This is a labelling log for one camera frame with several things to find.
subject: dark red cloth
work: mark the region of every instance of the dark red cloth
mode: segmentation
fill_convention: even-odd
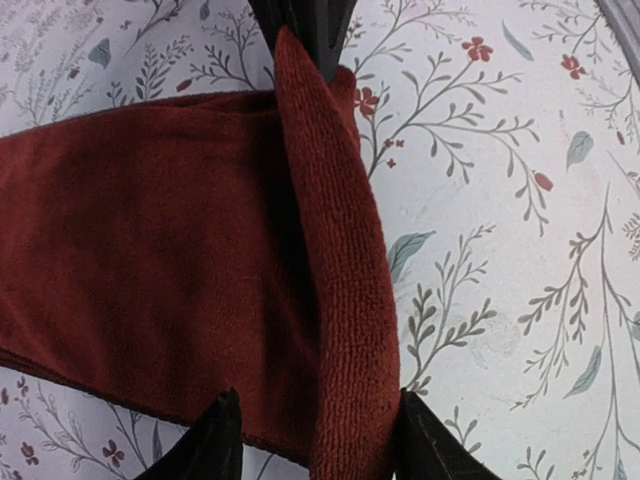
[[[393,293],[355,81],[283,30],[275,93],[127,107],[0,140],[0,362],[246,440],[313,479],[389,477]]]

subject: microfiber towel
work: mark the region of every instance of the microfiber towel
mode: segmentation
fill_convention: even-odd
[[[355,79],[286,28],[275,77],[0,140],[0,364],[184,424],[234,388],[249,444],[386,479],[397,322]]]

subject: sage green leaf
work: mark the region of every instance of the sage green leaf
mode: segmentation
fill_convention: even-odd
[[[407,235],[402,235],[398,240],[396,240],[387,254],[389,267],[391,268],[391,280],[393,283],[396,283],[400,278],[400,274],[402,273],[402,269],[407,263],[407,260],[418,253],[427,238],[435,233],[435,231],[409,233]]]
[[[593,137],[585,131],[580,131],[573,136],[569,150],[567,151],[567,170],[574,163],[582,163],[593,148]]]
[[[622,463],[622,459],[618,459],[618,465],[616,465],[616,471],[613,474],[613,480],[629,480],[627,477],[627,472],[624,470],[624,463]]]
[[[600,346],[596,345],[593,349],[593,353],[591,354],[591,359],[589,360],[587,368],[582,373],[582,375],[578,377],[576,383],[573,384],[573,388],[564,396],[564,398],[586,392],[589,387],[591,387],[591,384],[593,384],[593,381],[596,379],[598,370],[600,370],[601,362],[602,351],[600,350]]]
[[[502,22],[502,33],[504,34],[504,38],[507,39],[507,42],[509,42],[511,46],[516,49],[516,52],[522,55],[523,58],[529,60],[530,62],[533,62],[533,54],[531,53],[531,50],[525,47],[516,37],[513,36],[513,34],[504,24],[504,21]]]

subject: towel fold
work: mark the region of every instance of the towel fold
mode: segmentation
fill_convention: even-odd
[[[276,90],[0,139],[0,364],[190,424],[230,387],[249,444],[390,476],[399,355],[355,80],[283,29]]]

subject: botanical print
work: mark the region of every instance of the botanical print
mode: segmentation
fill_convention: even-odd
[[[106,96],[111,99],[111,105],[122,107],[135,102],[147,102],[159,98],[164,91],[167,74],[176,63],[192,52],[193,46],[188,35],[180,36],[160,51],[154,45],[146,44],[140,75],[135,78],[134,93],[131,90],[124,93],[122,83],[112,81],[111,88],[106,93]],[[182,91],[188,86],[189,84],[183,82],[175,88],[177,91]]]
[[[449,347],[467,346],[469,337],[484,333],[481,322],[496,316],[497,312],[489,308],[491,299],[487,297],[482,307],[471,313],[468,322],[451,325],[451,311],[460,289],[480,284],[480,278],[487,273],[489,262],[473,258],[472,246],[494,229],[493,225],[481,225],[466,236],[460,235],[456,248],[447,251],[441,261],[434,262],[440,284],[426,289],[417,284],[412,299],[416,312],[407,321],[411,340],[405,348],[415,359],[415,373],[406,385],[408,389],[427,395],[431,382],[427,373],[436,355]]]
[[[209,19],[209,15],[209,2],[205,1],[200,10],[200,20],[205,22]],[[244,88],[258,90],[258,85],[247,68],[247,57],[250,54],[255,55],[255,49],[252,47],[256,42],[260,42],[262,35],[258,23],[253,18],[251,8],[246,5],[239,15],[231,11],[218,12],[213,20],[215,22],[213,26],[205,23],[201,27],[202,31],[211,35],[218,44],[223,40],[224,48],[216,46],[216,43],[204,46],[208,64],[192,63],[190,65],[190,72],[195,74],[194,79],[206,80],[209,86],[223,80],[231,80],[236,84],[242,84]],[[272,85],[275,85],[271,69],[264,66],[262,70],[271,80]]]
[[[554,478],[553,472],[555,465],[551,465],[550,467],[543,466],[543,460],[546,454],[546,450],[540,450],[540,453],[534,456],[531,447],[527,447],[526,463],[519,463],[516,468],[526,472],[528,475],[533,475],[533,480],[550,480]]]
[[[638,477],[640,92],[595,2],[361,0],[343,63],[402,385],[505,480]],[[274,84],[246,2],[0,0],[3,135]],[[0,370],[0,480],[131,479],[184,431]]]
[[[599,375],[606,375],[606,370],[600,373],[603,363],[606,362],[610,372],[610,392],[608,413],[603,421],[602,434],[591,449],[584,454],[584,461],[574,473],[575,478],[582,475],[590,475],[591,478],[600,469],[600,463],[604,459],[601,450],[605,441],[605,433],[613,429],[614,442],[616,446],[613,464],[620,471],[624,469],[624,461],[620,455],[620,444],[626,443],[637,453],[640,453],[640,445],[633,440],[630,434],[635,425],[629,422],[625,426],[625,419],[619,411],[619,392],[624,391],[624,385],[618,383],[616,375],[617,361],[614,349],[614,337],[612,329],[617,324],[628,336],[629,344],[633,353],[633,363],[636,370],[636,381],[640,384],[640,363],[637,357],[635,341],[638,336],[638,325],[635,316],[632,315],[633,303],[622,291],[616,287],[611,272],[607,267],[606,243],[609,236],[613,234],[611,218],[609,214],[609,192],[604,202],[602,216],[595,230],[584,234],[576,233],[574,239],[569,241],[570,269],[566,280],[560,285],[548,285],[544,287],[541,296],[532,298],[529,304],[533,307],[530,313],[522,315],[518,322],[524,326],[524,335],[531,332],[534,324],[545,319],[547,316],[556,317],[554,323],[557,325],[556,335],[551,343],[542,348],[534,350],[534,356],[527,360],[525,373],[534,368],[538,372],[538,386],[533,392],[527,394],[524,399],[517,401],[514,408],[526,408],[537,399],[544,397],[554,378],[558,378],[564,369],[570,366],[570,344],[578,342],[583,344],[587,323],[590,328],[600,328],[601,335],[598,343],[593,346],[591,356],[582,373],[576,378],[573,387],[566,392],[564,399],[580,395],[587,392]],[[584,268],[586,256],[595,255],[600,264],[600,271],[597,275],[587,277]],[[601,311],[595,316],[589,316],[590,305],[596,303],[596,299],[602,304]],[[601,324],[594,323],[596,319],[601,319]]]
[[[595,2],[534,0],[519,4],[543,16],[545,23],[533,32],[534,37],[561,47],[560,65],[571,79],[586,77],[588,83],[581,82],[576,88],[587,113],[603,118],[621,144],[635,144],[640,153],[638,85]]]
[[[510,85],[521,83],[522,76],[488,69],[494,49],[485,43],[483,37],[472,36],[459,43],[460,49],[455,55],[445,55],[444,51],[427,55],[430,68],[426,78],[420,78],[410,70],[402,70],[408,83],[401,85],[401,88],[405,92],[414,92],[415,101],[410,113],[398,118],[390,110],[394,105],[392,87],[384,79],[376,87],[372,84],[376,73],[361,72],[374,68],[369,64],[377,57],[390,57],[402,63],[403,56],[412,52],[412,48],[403,43],[394,45],[393,38],[407,25],[424,25],[427,30],[434,32],[436,39],[458,44],[459,37],[447,34],[443,27],[434,22],[443,16],[465,22],[470,27],[474,24],[469,20],[472,14],[468,9],[448,11],[443,1],[433,2],[423,11],[415,0],[385,0],[384,10],[393,20],[390,30],[369,55],[363,59],[357,56],[353,58],[353,69],[358,74],[360,84],[367,85],[358,90],[354,106],[362,116],[360,130],[366,152],[365,162],[369,162],[369,177],[381,165],[394,168],[398,156],[394,154],[393,147],[398,146],[398,142],[404,145],[402,135],[407,130],[420,129],[431,143],[429,157],[445,159],[446,176],[458,174],[468,184],[471,181],[470,170],[475,163],[469,158],[470,152],[465,150],[465,143],[461,139],[472,135],[489,137],[505,150],[507,177],[519,178],[520,184],[514,195],[525,202],[523,219],[529,221],[534,218],[542,236],[545,225],[549,223],[544,215],[545,193],[553,188],[553,183],[544,173],[535,172],[521,153],[523,143],[540,141],[533,127],[534,119],[521,119],[516,115],[511,119],[501,118],[496,123],[489,123],[484,113],[485,106],[490,107],[492,101],[499,101],[497,96],[509,93]],[[347,39],[348,46],[354,45],[356,35],[360,35],[357,39],[371,35],[360,30],[362,28],[362,23],[356,19],[352,24],[351,36]],[[448,114],[438,113],[442,110],[441,104],[447,103]]]
[[[148,0],[143,0],[142,2],[139,0],[126,1],[129,3],[140,3],[147,8],[147,10],[149,9],[149,6],[152,7],[152,12],[148,17],[147,22],[143,26],[139,27],[136,32],[136,38],[128,50],[131,51],[140,39],[142,39],[142,37],[148,34],[152,29],[159,25],[169,23],[172,20],[175,21],[182,10],[182,7],[185,6],[188,0],[151,0],[150,2]]]

